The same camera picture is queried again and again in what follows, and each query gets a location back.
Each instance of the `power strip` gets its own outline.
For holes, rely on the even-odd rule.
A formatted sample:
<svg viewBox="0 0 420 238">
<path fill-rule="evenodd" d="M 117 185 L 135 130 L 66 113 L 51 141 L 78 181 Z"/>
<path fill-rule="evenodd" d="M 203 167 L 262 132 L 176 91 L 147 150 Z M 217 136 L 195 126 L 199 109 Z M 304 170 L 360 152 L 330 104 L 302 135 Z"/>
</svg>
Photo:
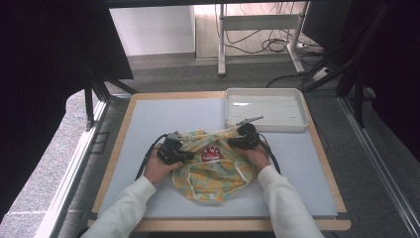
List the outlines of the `power strip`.
<svg viewBox="0 0 420 238">
<path fill-rule="evenodd" d="M 325 75 L 327 75 L 331 71 L 328 67 L 323 67 L 321 70 L 319 70 L 312 78 L 315 81 L 318 81 L 319 79 L 323 78 Z"/>
</svg>

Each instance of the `metal frame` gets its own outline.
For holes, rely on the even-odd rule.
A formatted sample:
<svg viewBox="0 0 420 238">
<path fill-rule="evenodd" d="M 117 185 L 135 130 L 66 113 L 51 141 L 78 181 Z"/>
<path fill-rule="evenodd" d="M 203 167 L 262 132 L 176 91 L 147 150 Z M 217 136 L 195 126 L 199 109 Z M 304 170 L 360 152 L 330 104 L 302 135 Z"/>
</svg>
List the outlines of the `metal frame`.
<svg viewBox="0 0 420 238">
<path fill-rule="evenodd" d="M 361 127 L 357 119 L 353 116 L 354 112 L 352 105 L 349 100 L 343 99 L 343 97 L 339 97 L 338 100 L 354 131 L 356 132 L 356 135 L 361 141 L 362 146 L 367 152 L 367 156 L 373 165 L 373 168 L 376 170 L 377 175 L 388 192 L 388 195 L 401 216 L 402 221 L 410 232 L 411 237 L 420 237 L 420 222 L 416 212 L 402 193 L 396 181 L 393 179 L 380 153 L 371 141 L 368 132 Z"/>
<path fill-rule="evenodd" d="M 98 102 L 93 117 L 95 121 L 99 121 L 100 119 L 102 119 L 106 107 L 107 102 Z M 67 170 L 65 171 L 63 179 L 59 184 L 54 197 L 52 198 L 52 203 L 50 204 L 50 207 L 47 210 L 46 215 L 44 216 L 44 219 L 38 228 L 37 234 L 35 235 L 36 238 L 51 237 L 51 235 L 53 234 L 58 218 L 61 215 L 62 208 L 64 207 L 67 201 L 67 197 L 70 193 L 71 187 L 76 179 L 83 159 L 86 158 L 88 148 L 97 130 L 98 124 L 96 123 L 89 131 L 86 131 L 81 136 L 77 148 L 67 167 Z"/>
<path fill-rule="evenodd" d="M 296 53 L 296 44 L 302 30 L 305 14 L 309 2 L 305 2 L 299 14 L 286 15 L 254 15 L 254 16 L 225 16 L 225 4 L 220 4 L 219 16 L 219 54 L 218 73 L 219 76 L 226 75 L 226 51 L 225 31 L 246 31 L 246 30 L 271 30 L 271 29 L 294 29 L 294 37 L 291 44 L 287 44 L 287 50 L 297 73 L 304 72 L 302 63 Z"/>
</svg>

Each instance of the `white board surface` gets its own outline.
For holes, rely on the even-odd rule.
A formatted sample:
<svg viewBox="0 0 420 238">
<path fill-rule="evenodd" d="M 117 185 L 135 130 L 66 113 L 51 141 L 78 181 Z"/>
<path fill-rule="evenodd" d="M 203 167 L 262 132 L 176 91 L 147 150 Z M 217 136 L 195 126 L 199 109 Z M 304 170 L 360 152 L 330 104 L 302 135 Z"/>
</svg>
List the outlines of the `white board surface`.
<svg viewBox="0 0 420 238">
<path fill-rule="evenodd" d="M 173 131 L 217 131 L 225 128 L 223 98 L 139 100 L 133 112 L 120 158 L 100 214 L 122 189 L 131 184 L 149 146 Z M 281 173 L 296 187 L 313 216 L 337 216 L 308 130 L 302 133 L 263 133 L 277 157 Z M 205 204 L 186 199 L 170 177 L 157 185 L 148 201 L 148 218 L 268 217 L 263 189 L 257 179 L 222 203 Z"/>
</svg>

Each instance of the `black curtain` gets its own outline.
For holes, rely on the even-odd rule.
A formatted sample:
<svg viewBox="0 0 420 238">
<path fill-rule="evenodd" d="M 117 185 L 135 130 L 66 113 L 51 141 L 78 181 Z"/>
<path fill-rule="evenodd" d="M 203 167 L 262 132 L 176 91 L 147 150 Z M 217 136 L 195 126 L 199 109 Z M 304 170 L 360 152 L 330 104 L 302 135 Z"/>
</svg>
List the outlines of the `black curtain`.
<svg viewBox="0 0 420 238">
<path fill-rule="evenodd" d="M 108 9 L 8 1 L 0 7 L 0 217 L 49 145 L 69 96 L 92 71 L 133 78 Z"/>
</svg>

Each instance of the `wall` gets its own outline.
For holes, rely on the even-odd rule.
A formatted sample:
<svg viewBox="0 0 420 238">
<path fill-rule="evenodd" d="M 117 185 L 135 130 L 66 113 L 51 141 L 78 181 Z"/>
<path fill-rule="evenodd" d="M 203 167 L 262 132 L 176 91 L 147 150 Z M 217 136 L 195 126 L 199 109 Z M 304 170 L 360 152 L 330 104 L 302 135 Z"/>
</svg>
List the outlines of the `wall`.
<svg viewBox="0 0 420 238">
<path fill-rule="evenodd" d="M 194 52 L 192 6 L 111 9 L 128 57 Z"/>
</svg>

